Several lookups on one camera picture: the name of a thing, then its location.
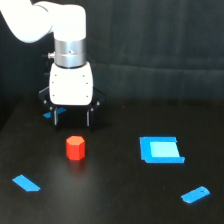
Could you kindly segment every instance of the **blue rectangular piece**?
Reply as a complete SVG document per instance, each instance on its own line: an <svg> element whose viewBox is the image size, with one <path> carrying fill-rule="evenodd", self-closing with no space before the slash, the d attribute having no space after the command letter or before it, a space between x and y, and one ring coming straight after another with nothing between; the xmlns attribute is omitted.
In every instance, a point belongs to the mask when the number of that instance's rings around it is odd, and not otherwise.
<svg viewBox="0 0 224 224"><path fill-rule="evenodd" d="M37 185L35 185L33 182L31 182L29 179L27 179L23 175L20 175L14 178L13 182L18 184L21 188L23 188L27 192L40 190L40 188Z"/></svg>
<svg viewBox="0 0 224 224"><path fill-rule="evenodd" d="M182 195L181 198L187 203L192 203L209 194L210 192L208 189L206 189L205 187L199 187L187 194Z"/></svg>
<svg viewBox="0 0 224 224"><path fill-rule="evenodd" d="M140 137L141 159L147 163L184 163L176 142L175 137Z"/></svg>
<svg viewBox="0 0 224 224"><path fill-rule="evenodd" d="M43 116L46 117L46 118L50 118L51 117L51 112L48 112L48 113L44 114Z"/></svg>
<svg viewBox="0 0 224 224"><path fill-rule="evenodd" d="M58 114L61 114L65 111L66 111L65 108L62 108L62 107L58 108ZM50 118L51 117L51 112L48 112L48 113L44 114L43 116L46 117L46 118Z"/></svg>

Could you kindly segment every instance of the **red hexagonal block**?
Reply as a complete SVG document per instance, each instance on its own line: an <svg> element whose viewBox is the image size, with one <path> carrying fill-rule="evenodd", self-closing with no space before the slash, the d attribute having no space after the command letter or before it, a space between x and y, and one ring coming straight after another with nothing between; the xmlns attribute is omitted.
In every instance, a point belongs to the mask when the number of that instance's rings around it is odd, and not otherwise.
<svg viewBox="0 0 224 224"><path fill-rule="evenodd" d="M66 140L66 155L70 160L81 160L86 155L85 140L81 136L71 136Z"/></svg>

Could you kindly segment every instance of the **table surface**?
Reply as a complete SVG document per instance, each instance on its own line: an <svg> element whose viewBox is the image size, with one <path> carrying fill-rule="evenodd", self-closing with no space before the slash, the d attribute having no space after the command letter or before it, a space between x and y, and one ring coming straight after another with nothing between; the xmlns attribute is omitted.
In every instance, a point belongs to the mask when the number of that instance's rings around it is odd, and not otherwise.
<svg viewBox="0 0 224 224"><path fill-rule="evenodd" d="M0 223L222 223L224 108L128 105L104 107L98 127L67 111L55 130L40 105L18 105L0 133ZM81 135L86 158L71 162L65 141ZM139 137L175 136L184 164L147 164ZM23 174L39 192L12 179ZM211 194L193 204L181 195Z"/></svg>

